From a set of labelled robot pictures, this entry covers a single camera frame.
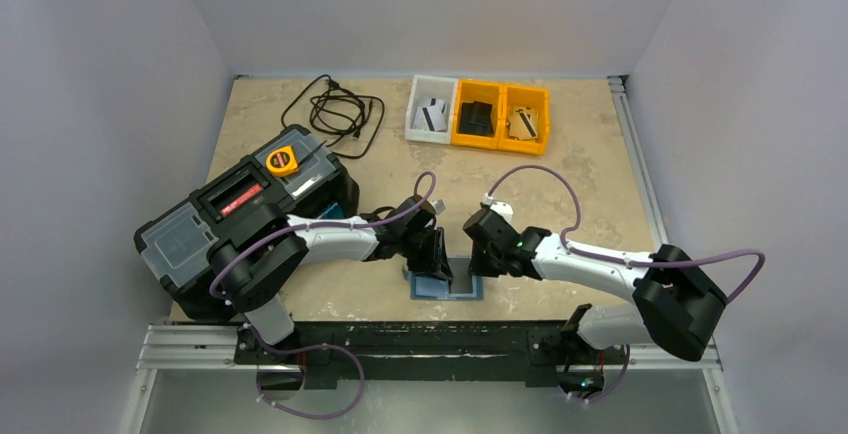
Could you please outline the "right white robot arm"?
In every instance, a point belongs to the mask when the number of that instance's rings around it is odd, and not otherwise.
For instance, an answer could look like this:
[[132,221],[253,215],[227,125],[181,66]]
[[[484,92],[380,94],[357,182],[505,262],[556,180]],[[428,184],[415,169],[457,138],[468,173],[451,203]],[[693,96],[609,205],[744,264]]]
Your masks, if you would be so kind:
[[622,299],[619,306],[588,307],[572,316],[561,346],[576,361],[612,345],[643,342],[698,361],[728,304],[707,274],[672,245],[656,253],[618,253],[563,241],[538,227],[518,232],[490,207],[473,214],[463,230],[473,243],[474,274],[569,282]]

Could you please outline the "blue card holder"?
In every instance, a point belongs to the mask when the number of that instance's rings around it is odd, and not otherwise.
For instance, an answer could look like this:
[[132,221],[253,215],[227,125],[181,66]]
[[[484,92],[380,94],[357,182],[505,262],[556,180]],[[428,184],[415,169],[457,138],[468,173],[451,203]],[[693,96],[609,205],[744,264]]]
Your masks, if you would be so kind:
[[403,269],[404,279],[410,285],[413,300],[427,301],[479,301],[484,298],[483,278],[470,272],[470,256],[448,258],[453,280],[437,279],[422,273]]

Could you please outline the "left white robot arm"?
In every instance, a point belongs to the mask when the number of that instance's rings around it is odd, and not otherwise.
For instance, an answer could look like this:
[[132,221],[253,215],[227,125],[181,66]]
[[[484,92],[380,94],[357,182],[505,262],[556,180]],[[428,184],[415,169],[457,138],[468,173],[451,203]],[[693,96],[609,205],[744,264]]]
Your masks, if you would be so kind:
[[384,219],[308,219],[287,215],[283,228],[240,251],[229,242],[208,255],[215,277],[209,293],[248,320],[260,337],[259,349],[272,362],[297,353],[298,336],[279,291],[302,264],[337,260],[371,262],[401,256],[407,269],[451,281],[444,231],[436,208],[414,194]]

